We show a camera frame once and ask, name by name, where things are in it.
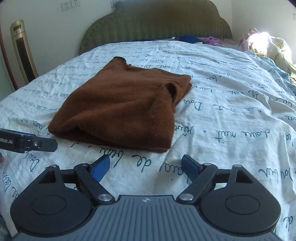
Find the brown door frame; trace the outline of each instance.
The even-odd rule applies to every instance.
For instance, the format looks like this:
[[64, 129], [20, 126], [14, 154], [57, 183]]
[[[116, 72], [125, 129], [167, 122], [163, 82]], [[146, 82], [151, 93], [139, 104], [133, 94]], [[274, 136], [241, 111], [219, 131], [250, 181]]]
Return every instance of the brown door frame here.
[[5, 51], [5, 47], [4, 47], [4, 42], [3, 42], [3, 37], [2, 37], [2, 30], [1, 30], [1, 22], [0, 22], [0, 46], [1, 46], [1, 50], [2, 50], [2, 55], [3, 55], [3, 58], [4, 58], [4, 64], [7, 68], [7, 71], [8, 71], [8, 75], [10, 77], [10, 80], [13, 84], [13, 87], [15, 88], [15, 90], [18, 89], [18, 86], [17, 86], [17, 83], [15, 82], [15, 79], [13, 77], [13, 74], [12, 74], [12, 71], [11, 71], [11, 68], [10, 68], [10, 65], [9, 65], [9, 62], [8, 62], [8, 58], [7, 58], [7, 55], [6, 55], [6, 51]]

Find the green upholstered headboard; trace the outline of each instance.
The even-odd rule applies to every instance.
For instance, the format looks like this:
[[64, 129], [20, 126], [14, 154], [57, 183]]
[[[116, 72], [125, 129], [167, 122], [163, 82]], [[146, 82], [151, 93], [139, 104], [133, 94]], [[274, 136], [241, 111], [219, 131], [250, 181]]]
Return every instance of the green upholstered headboard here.
[[79, 54], [107, 43], [185, 34], [232, 39], [228, 23], [209, 0], [122, 0], [114, 13], [89, 27]]

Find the purple cloth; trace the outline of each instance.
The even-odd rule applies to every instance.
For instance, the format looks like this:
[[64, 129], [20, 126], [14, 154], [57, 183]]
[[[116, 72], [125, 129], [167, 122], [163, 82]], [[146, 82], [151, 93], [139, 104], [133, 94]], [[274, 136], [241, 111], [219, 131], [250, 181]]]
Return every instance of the purple cloth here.
[[201, 40], [205, 43], [205, 44], [209, 44], [209, 45], [213, 45], [213, 46], [221, 46], [224, 47], [220, 40], [214, 37], [208, 37], [208, 38], [201, 38]]

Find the silver screw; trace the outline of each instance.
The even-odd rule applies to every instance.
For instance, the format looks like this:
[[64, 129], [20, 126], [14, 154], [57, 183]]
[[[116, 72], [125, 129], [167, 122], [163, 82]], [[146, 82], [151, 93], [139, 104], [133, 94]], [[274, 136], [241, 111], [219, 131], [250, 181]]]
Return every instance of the silver screw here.
[[112, 196], [110, 194], [104, 193], [98, 196], [98, 200], [101, 202], [108, 202], [112, 200]]
[[182, 200], [182, 201], [191, 201], [193, 199], [193, 195], [192, 194], [189, 194], [189, 193], [182, 193], [179, 198]]

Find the bedding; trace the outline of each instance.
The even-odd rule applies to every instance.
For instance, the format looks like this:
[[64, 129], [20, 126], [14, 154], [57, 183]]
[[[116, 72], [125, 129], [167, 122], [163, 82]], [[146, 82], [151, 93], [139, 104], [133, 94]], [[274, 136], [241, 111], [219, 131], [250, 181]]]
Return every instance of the bedding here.
[[[133, 66], [191, 76], [192, 88], [176, 106], [175, 132], [167, 152], [96, 146], [48, 132], [69, 94], [115, 56]], [[5, 162], [0, 164], [0, 212], [12, 235], [17, 231], [9, 214], [11, 203], [51, 164], [70, 169], [108, 154], [111, 166], [101, 184], [115, 198], [119, 194], [176, 197], [190, 182], [181, 169], [182, 156], [189, 154], [222, 169], [243, 165], [281, 205], [274, 232], [283, 240], [296, 238], [295, 95], [259, 57], [179, 41], [107, 44], [12, 93], [0, 103], [0, 111], [1, 128], [56, 138], [59, 143], [54, 153], [1, 151]]]

